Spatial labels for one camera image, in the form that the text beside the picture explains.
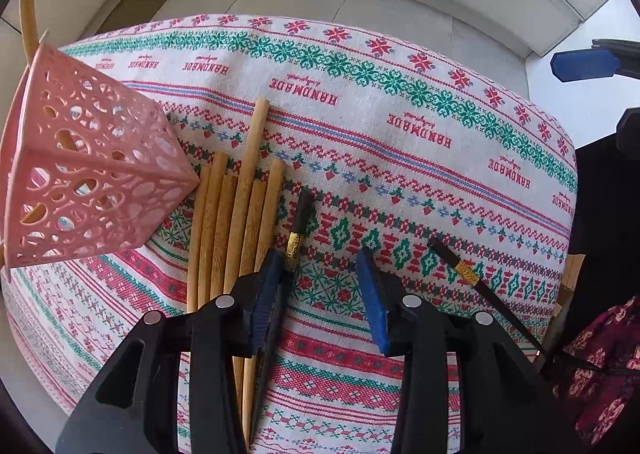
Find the red floral sleeve forearm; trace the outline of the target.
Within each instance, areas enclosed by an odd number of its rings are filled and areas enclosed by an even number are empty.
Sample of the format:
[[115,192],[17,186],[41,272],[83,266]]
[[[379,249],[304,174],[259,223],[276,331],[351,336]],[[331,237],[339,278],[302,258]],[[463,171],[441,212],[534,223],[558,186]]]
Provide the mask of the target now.
[[639,422],[639,298],[601,313],[563,349],[585,367],[565,365],[552,393],[588,448],[611,437],[626,417]]

